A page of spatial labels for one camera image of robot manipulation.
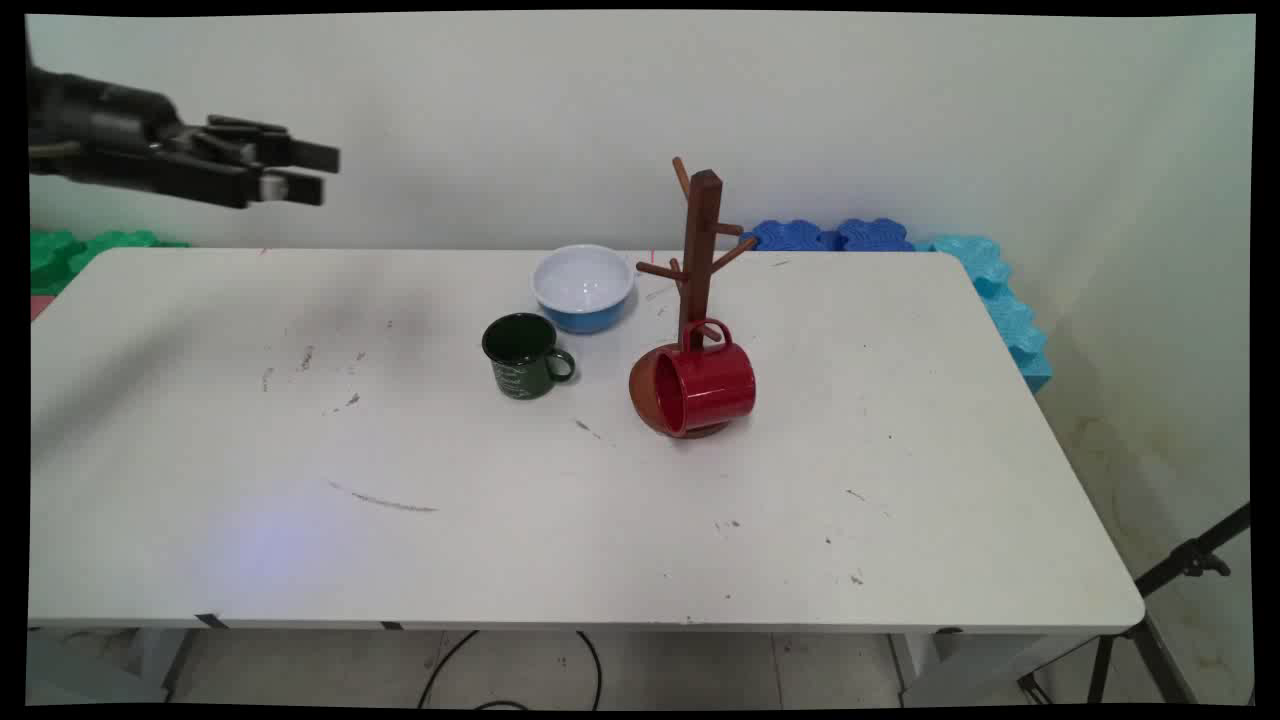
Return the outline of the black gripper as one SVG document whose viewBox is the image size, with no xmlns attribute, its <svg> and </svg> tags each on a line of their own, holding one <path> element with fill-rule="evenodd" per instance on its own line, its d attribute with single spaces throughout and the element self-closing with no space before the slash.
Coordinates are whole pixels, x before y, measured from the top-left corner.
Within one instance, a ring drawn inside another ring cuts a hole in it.
<svg viewBox="0 0 1280 720">
<path fill-rule="evenodd" d="M 221 208 L 324 204 L 340 150 L 296 138 L 284 126 L 210 115 L 189 128 L 163 94 L 83 76 L 28 69 L 28 172 L 86 184 L 169 195 Z"/>
</svg>

